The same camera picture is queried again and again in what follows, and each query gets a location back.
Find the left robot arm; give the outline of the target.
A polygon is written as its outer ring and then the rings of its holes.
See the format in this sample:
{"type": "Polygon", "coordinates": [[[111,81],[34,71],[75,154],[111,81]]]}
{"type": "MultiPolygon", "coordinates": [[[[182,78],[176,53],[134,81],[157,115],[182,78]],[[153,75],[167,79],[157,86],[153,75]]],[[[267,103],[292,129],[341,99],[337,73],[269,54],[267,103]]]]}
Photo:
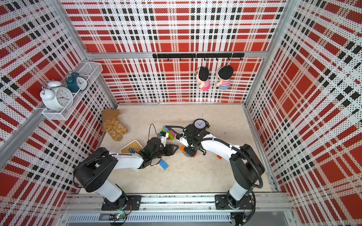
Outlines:
{"type": "Polygon", "coordinates": [[[174,155],[179,146],[166,144],[166,141],[166,138],[153,137],[143,149],[134,153],[112,153],[101,147],[76,166],[73,176],[86,192],[101,195],[108,209],[121,210],[130,201],[109,176],[117,169],[141,170],[151,166],[155,159],[174,155]]]}

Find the doll with pink stripes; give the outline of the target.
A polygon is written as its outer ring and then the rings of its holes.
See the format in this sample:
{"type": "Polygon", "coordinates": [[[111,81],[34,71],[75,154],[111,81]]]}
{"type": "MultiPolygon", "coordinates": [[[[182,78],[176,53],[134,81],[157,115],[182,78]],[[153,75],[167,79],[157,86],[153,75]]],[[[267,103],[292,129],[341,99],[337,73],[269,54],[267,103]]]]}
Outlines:
{"type": "Polygon", "coordinates": [[[201,66],[196,71],[196,79],[199,83],[199,88],[203,91],[208,91],[210,88],[209,69],[201,66]]]}

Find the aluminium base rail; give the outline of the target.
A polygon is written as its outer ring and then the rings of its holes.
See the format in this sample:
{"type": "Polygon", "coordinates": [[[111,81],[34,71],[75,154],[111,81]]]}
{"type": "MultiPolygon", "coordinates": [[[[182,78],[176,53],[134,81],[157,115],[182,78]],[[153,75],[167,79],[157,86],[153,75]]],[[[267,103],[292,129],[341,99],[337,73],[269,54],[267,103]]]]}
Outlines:
{"type": "Polygon", "coordinates": [[[58,226],[107,226],[101,214],[130,212],[123,226],[135,225],[245,225],[297,226],[291,200],[285,193],[255,193],[255,207],[218,210],[222,193],[131,194],[122,210],[108,209],[96,194],[70,195],[61,209],[58,226]]]}

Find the white alarm clock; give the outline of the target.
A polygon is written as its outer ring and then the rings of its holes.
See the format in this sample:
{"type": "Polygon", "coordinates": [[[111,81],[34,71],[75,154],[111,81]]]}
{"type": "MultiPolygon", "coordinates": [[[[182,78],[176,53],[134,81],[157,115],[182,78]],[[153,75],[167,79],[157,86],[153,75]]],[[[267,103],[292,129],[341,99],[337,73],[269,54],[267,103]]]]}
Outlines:
{"type": "Polygon", "coordinates": [[[67,109],[74,100],[72,92],[63,87],[62,82],[55,80],[42,85],[40,97],[44,105],[52,111],[67,109]]]}

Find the brown teddy bear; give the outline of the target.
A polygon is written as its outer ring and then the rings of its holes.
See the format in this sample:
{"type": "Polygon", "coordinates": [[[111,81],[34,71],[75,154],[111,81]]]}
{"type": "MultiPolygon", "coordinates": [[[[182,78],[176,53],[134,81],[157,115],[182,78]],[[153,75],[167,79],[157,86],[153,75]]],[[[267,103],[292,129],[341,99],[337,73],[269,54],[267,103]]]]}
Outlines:
{"type": "Polygon", "coordinates": [[[111,108],[104,109],[102,112],[102,131],[107,132],[116,142],[121,141],[123,135],[128,132],[127,128],[118,119],[121,113],[121,110],[111,108]]]}

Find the white tray with wood lid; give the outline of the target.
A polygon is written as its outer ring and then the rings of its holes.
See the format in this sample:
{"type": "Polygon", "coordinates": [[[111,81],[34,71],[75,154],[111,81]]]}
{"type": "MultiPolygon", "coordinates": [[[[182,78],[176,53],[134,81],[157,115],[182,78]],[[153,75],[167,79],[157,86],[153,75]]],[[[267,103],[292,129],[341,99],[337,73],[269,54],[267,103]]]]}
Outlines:
{"type": "Polygon", "coordinates": [[[143,149],[143,146],[137,141],[133,140],[129,144],[127,144],[125,147],[121,148],[120,153],[136,153],[143,149]]]}

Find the black round table clock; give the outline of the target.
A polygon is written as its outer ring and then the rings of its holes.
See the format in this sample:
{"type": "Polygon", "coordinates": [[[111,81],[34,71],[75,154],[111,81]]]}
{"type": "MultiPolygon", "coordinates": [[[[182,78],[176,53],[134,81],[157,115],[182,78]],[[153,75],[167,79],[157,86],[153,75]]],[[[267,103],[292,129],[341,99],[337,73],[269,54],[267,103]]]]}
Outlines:
{"type": "Polygon", "coordinates": [[[198,130],[206,130],[210,127],[209,123],[204,119],[196,119],[193,126],[198,130]]]}

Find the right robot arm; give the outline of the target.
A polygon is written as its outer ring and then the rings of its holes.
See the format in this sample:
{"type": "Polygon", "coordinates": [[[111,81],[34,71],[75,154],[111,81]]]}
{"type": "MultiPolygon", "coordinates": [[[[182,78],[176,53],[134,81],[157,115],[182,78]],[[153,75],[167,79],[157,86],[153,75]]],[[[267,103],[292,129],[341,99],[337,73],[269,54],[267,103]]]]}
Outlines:
{"type": "Polygon", "coordinates": [[[201,151],[203,155],[212,152],[230,163],[235,182],[225,195],[216,196],[218,210],[254,208],[253,190],[263,188],[262,175],[265,167],[250,145],[229,144],[207,131],[209,127],[203,119],[197,119],[187,127],[165,126],[184,145],[186,155],[192,157],[197,151],[201,151]]]}

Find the teal alarm clock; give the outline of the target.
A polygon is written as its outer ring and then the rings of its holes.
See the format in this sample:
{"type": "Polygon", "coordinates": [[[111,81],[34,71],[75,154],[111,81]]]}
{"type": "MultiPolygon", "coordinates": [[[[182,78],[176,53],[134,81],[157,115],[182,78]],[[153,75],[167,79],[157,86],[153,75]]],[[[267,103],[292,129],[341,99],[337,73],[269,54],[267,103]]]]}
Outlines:
{"type": "Polygon", "coordinates": [[[71,73],[66,78],[66,83],[68,89],[72,93],[77,93],[78,91],[83,92],[88,87],[87,79],[82,77],[79,73],[71,73]]]}

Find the doll with blue shorts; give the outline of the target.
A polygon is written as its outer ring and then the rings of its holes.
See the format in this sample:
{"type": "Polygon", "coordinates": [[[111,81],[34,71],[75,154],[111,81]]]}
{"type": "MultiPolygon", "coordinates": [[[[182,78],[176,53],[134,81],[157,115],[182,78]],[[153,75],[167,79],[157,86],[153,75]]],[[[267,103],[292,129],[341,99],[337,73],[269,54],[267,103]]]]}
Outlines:
{"type": "Polygon", "coordinates": [[[234,73],[234,69],[230,65],[225,65],[221,67],[217,72],[217,77],[219,78],[219,82],[216,86],[221,90],[226,90],[231,86],[231,77],[234,73]]]}

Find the black hook rail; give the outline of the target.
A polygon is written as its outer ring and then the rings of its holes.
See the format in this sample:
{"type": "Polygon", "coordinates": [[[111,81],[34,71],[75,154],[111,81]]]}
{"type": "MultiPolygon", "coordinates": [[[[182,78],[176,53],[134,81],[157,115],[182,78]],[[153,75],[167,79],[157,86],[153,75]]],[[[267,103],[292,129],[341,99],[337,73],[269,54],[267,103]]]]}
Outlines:
{"type": "Polygon", "coordinates": [[[167,61],[170,59],[194,59],[194,58],[243,58],[245,53],[181,53],[181,54],[153,54],[152,57],[154,59],[166,59],[167,61]]]}

